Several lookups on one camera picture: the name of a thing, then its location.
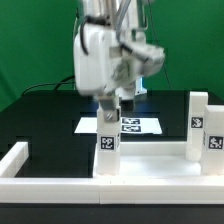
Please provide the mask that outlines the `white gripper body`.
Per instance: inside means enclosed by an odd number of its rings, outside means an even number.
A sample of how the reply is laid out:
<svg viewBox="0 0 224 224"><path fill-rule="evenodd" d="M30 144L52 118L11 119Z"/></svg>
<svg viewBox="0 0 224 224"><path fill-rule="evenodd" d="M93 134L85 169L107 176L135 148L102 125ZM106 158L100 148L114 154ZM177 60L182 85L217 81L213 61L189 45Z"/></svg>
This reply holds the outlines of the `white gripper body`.
<svg viewBox="0 0 224 224"><path fill-rule="evenodd" d="M107 94L134 80L114 30L86 24L75 37L73 52L76 89L81 95Z"/></svg>

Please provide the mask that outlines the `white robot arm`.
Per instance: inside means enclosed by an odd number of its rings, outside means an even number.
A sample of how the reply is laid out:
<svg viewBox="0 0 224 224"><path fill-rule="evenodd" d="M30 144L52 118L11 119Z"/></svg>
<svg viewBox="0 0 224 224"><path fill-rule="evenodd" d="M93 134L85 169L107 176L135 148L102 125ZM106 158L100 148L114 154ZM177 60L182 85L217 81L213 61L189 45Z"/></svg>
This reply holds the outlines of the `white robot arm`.
<svg viewBox="0 0 224 224"><path fill-rule="evenodd" d="M83 18L73 41L78 92L94 96L104 119L120 119L118 89L135 88L147 58L120 30L131 0L82 0Z"/></svg>

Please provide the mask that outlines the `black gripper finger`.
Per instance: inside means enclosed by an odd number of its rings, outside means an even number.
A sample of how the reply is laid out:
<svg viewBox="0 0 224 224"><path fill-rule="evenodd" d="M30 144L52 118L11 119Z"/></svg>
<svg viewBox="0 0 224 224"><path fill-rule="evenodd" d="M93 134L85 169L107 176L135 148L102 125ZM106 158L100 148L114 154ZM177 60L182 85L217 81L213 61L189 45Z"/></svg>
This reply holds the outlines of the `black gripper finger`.
<svg viewBox="0 0 224 224"><path fill-rule="evenodd" d="M118 122L120 119L119 99L116 95L104 95L99 98L106 122Z"/></svg>

